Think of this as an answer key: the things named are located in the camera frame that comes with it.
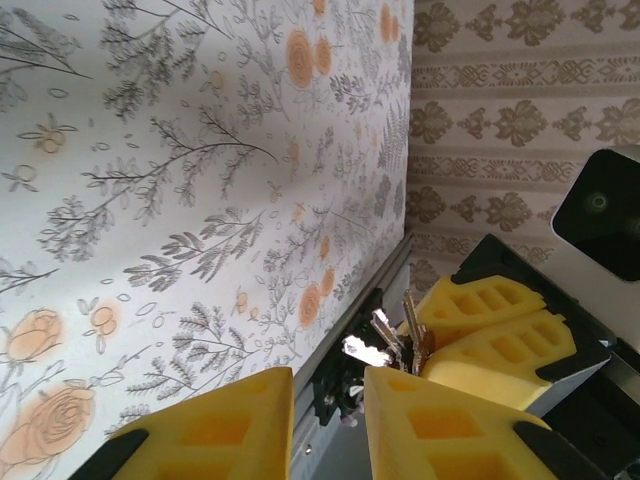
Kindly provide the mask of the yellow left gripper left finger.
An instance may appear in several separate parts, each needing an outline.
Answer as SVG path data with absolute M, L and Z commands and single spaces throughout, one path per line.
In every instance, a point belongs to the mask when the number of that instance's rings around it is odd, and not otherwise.
M 75 479 L 287 479 L 294 377 L 274 367 L 116 431 Z

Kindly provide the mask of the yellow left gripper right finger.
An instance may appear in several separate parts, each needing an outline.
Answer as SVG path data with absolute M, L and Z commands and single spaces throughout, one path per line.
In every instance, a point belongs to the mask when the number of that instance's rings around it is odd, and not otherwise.
M 606 476 L 541 419 L 392 368 L 366 368 L 364 408 L 376 479 Z

